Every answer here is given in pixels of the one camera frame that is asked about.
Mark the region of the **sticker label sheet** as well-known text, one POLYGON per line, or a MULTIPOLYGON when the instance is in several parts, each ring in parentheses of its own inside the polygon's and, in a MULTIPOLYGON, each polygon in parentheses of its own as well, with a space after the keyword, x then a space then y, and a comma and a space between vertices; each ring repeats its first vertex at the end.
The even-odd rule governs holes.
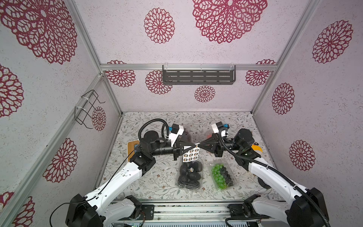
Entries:
POLYGON ((199 157, 199 147, 197 145, 193 146, 184 146, 183 147, 183 156, 182 161, 183 163, 196 161, 199 157))

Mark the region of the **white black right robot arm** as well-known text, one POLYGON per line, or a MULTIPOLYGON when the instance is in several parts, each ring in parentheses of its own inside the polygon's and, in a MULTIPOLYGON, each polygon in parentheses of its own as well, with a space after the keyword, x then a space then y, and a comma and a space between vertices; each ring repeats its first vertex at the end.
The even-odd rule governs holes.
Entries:
POLYGON ((229 140, 223 136, 226 127, 200 143, 198 147, 214 153, 217 157, 224 151, 230 153, 237 164, 256 175, 263 185, 274 189, 284 200, 264 199, 255 194, 243 202, 244 214, 231 219, 243 221, 273 218, 290 227, 328 227, 329 216, 324 196, 316 188, 308 189, 271 166, 252 146, 255 140, 248 129, 240 129, 229 140))

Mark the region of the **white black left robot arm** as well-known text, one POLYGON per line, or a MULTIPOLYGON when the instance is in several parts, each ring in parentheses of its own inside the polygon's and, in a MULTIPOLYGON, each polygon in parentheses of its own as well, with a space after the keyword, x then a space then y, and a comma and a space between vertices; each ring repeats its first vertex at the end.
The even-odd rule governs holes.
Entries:
POLYGON ((69 204, 65 224, 68 227, 106 227, 122 218, 137 218, 141 202, 127 196, 120 202, 114 199, 130 184, 145 175, 156 163, 156 155, 172 154, 175 159, 196 148, 193 143, 180 140, 179 134, 172 139, 159 137, 156 131, 148 131, 139 139, 139 145, 127 164, 106 183, 86 196, 74 196, 69 204))

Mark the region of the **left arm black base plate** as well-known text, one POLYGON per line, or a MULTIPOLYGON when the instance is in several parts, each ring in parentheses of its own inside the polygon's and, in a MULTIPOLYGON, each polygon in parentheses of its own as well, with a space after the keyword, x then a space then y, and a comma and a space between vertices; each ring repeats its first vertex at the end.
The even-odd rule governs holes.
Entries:
POLYGON ((137 220, 137 221, 153 220, 154 213, 155 213, 155 205, 144 204, 138 207, 136 209, 136 213, 128 217, 128 220, 137 220))

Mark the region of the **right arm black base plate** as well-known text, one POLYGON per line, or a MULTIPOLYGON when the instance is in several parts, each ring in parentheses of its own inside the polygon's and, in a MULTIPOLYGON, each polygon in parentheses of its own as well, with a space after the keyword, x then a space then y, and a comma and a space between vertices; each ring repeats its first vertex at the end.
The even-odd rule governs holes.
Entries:
POLYGON ((254 220, 269 218, 266 215, 257 214, 248 205, 244 203, 229 204, 228 206, 231 219, 236 220, 254 220))

